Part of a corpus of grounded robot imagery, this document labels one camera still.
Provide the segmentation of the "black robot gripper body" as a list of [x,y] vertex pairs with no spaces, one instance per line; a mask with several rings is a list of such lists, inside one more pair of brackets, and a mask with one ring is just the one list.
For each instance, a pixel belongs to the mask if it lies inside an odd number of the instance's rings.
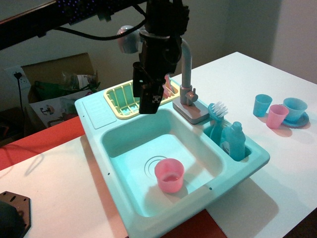
[[154,83],[162,85],[167,74],[175,73],[182,55],[182,36],[187,30],[189,12],[181,0],[147,1],[147,22],[140,31],[144,42],[139,62]]

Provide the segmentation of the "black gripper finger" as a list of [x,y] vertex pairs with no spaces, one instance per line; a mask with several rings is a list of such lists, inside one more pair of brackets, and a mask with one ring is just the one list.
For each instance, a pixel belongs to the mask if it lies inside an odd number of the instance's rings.
[[146,72],[142,64],[133,63],[133,95],[134,97],[153,96],[153,78]]
[[163,97],[163,86],[159,84],[145,84],[141,89],[140,114],[156,114]]

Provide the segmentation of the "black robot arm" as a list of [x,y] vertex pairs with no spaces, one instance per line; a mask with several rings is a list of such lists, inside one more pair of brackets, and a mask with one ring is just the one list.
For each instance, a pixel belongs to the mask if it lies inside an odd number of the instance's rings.
[[[136,26],[122,26],[114,36],[93,36],[65,28],[92,16],[111,17],[133,7],[144,19]],[[98,41],[117,40],[125,54],[139,53],[133,64],[133,96],[139,113],[155,114],[163,99],[166,76],[174,73],[182,57],[182,36],[189,21],[189,8],[180,0],[53,0],[0,23],[0,47],[6,49],[33,37],[58,30]]]

